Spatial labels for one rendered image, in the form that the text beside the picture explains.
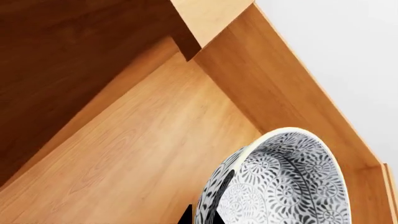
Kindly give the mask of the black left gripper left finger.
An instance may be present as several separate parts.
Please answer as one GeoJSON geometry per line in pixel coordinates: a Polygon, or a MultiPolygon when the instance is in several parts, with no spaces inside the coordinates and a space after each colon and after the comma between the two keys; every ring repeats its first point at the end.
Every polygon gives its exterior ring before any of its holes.
{"type": "Polygon", "coordinates": [[[183,215],[179,220],[179,224],[192,224],[193,222],[193,206],[192,204],[188,205],[183,215]]]}

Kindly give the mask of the black white floral patterned bowl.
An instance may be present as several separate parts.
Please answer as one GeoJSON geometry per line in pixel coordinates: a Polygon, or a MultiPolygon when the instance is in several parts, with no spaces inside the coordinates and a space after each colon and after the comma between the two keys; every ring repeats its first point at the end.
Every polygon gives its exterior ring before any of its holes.
{"type": "Polygon", "coordinates": [[[352,224],[342,171],[327,145],[301,128],[279,128],[228,156],[201,193],[194,224],[352,224]]]}

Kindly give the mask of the wooden shelf cabinet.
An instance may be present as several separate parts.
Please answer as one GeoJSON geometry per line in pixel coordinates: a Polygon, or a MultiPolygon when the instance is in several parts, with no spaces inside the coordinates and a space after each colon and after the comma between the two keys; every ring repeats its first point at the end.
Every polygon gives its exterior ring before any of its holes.
{"type": "Polygon", "coordinates": [[[353,224],[398,224],[386,164],[252,3],[187,60],[174,52],[0,190],[0,224],[171,224],[211,173],[273,129],[320,137],[353,224]]]}

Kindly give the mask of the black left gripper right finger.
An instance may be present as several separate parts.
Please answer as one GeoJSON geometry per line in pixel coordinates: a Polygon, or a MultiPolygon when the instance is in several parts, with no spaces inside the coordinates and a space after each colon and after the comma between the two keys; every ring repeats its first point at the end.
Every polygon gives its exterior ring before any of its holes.
{"type": "Polygon", "coordinates": [[[217,210],[215,224],[233,224],[233,212],[231,210],[217,210]]]}

